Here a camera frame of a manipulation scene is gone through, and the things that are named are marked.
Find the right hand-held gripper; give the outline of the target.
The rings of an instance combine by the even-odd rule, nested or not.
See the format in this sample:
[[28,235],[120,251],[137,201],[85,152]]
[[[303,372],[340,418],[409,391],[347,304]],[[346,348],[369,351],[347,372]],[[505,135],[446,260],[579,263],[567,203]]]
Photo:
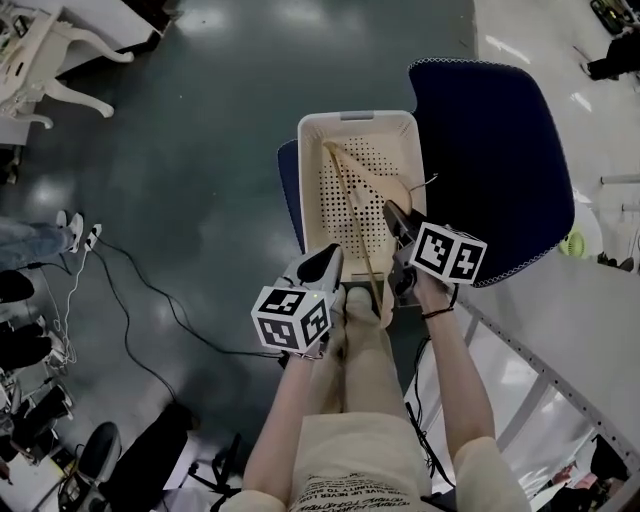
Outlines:
[[445,284],[475,282],[487,244],[449,227],[424,222],[416,209],[404,211],[392,200],[383,207],[387,227],[398,244],[393,256],[390,287],[397,307],[417,305],[413,293],[417,272],[423,271]]

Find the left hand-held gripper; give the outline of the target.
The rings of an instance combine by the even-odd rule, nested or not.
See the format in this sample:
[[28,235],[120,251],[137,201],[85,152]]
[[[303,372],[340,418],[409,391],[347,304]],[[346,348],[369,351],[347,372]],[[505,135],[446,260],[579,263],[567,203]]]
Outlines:
[[303,359],[324,356],[343,264],[341,246],[328,245],[300,256],[262,288],[251,318],[264,348]]

